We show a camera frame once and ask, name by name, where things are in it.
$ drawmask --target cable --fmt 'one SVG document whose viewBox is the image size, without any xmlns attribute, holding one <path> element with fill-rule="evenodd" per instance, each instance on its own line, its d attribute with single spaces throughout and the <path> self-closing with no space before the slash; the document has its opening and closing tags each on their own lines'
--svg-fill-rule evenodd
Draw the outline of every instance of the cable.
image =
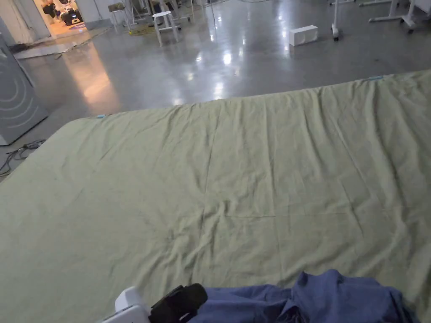
<svg viewBox="0 0 431 323">
<path fill-rule="evenodd" d="M 27 150 L 36 150 L 45 141 L 46 141 L 45 139 L 38 139 L 38 140 L 32 141 L 31 143 L 27 143 L 27 144 L 23 145 L 22 147 L 18 148 L 17 150 L 14 150 L 12 152 L 7 152 L 6 155 L 8 155 L 8 156 L 6 158 L 6 161 L 0 167 L 0 177 L 7 176 L 11 173 L 12 168 L 10 167 L 10 162 L 12 160 L 24 160 L 24 159 L 26 159 L 27 156 L 22 155 L 24 152 L 26 152 Z"/>
</svg>

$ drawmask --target chair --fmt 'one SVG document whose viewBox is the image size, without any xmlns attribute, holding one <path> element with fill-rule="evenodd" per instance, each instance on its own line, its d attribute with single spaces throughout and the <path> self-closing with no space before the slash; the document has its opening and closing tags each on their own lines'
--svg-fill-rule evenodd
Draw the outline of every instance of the chair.
<svg viewBox="0 0 431 323">
<path fill-rule="evenodd" d="M 127 28 L 129 29 L 129 31 L 131 30 L 130 24 L 129 24 L 129 19 L 127 18 L 127 13 L 125 11 L 124 4 L 119 2 L 119 3 L 115 3 L 113 5 L 109 5 L 108 10 L 109 10 L 109 12 L 111 12 L 111 17 L 113 20 L 112 23 L 114 24 L 114 28 L 115 28 L 116 33 L 118 33 L 118 29 L 117 29 L 118 21 L 117 21 L 116 13 L 119 13 L 119 12 L 123 13 Z"/>
<path fill-rule="evenodd" d="M 157 25 L 157 18 L 158 17 L 163 17 L 163 20 L 165 21 L 165 27 L 164 28 L 158 27 L 158 25 Z M 153 15 L 153 18 L 154 18 L 154 28 L 156 30 L 157 39 L 159 40 L 160 47 L 162 47 L 162 38 L 160 36 L 160 31 L 162 31 L 162 30 L 171 29 L 174 32 L 175 40 L 178 42 L 177 27 L 175 26 L 174 19 L 173 19 L 170 11 L 162 11 L 162 12 L 156 13 Z"/>
</svg>

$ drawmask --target concrete floor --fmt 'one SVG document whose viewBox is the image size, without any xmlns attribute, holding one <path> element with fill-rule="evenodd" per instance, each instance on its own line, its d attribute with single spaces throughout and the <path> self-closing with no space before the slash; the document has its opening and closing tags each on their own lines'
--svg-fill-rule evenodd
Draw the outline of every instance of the concrete floor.
<svg viewBox="0 0 431 323">
<path fill-rule="evenodd" d="M 4 153 L 47 138 L 81 117 L 234 96 L 316 87 L 431 68 L 431 32 L 407 35 L 397 21 L 369 24 L 389 5 L 340 6 L 344 37 L 334 42 L 334 8 L 325 0 L 228 0 L 183 21 L 179 43 L 171 33 L 129 36 L 115 31 L 63 54 L 22 61 L 50 117 Z M 401 6 L 400 12 L 406 12 Z M 320 39 L 292 47 L 291 28 L 316 25 Z"/>
</svg>

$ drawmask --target fabric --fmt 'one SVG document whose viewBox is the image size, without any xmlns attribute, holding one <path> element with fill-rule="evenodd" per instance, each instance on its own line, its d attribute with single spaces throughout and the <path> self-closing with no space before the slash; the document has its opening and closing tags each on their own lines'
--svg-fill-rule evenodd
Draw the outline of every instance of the fabric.
<svg viewBox="0 0 431 323">
<path fill-rule="evenodd" d="M 422 71 L 65 125 L 0 183 L 0 321 L 336 269 L 431 322 L 430 102 Z"/>
<path fill-rule="evenodd" d="M 262 285 L 206 291 L 208 301 L 190 323 L 419 323 L 396 289 L 336 270 L 319 276 L 302 272 L 292 289 Z"/>
</svg>

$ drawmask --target gray panel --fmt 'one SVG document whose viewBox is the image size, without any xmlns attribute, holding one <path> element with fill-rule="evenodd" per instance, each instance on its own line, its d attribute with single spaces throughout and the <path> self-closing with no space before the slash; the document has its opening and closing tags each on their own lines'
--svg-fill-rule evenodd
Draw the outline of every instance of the gray panel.
<svg viewBox="0 0 431 323">
<path fill-rule="evenodd" d="M 27 76 L 0 40 L 0 136 L 9 144 L 46 117 Z"/>
</svg>

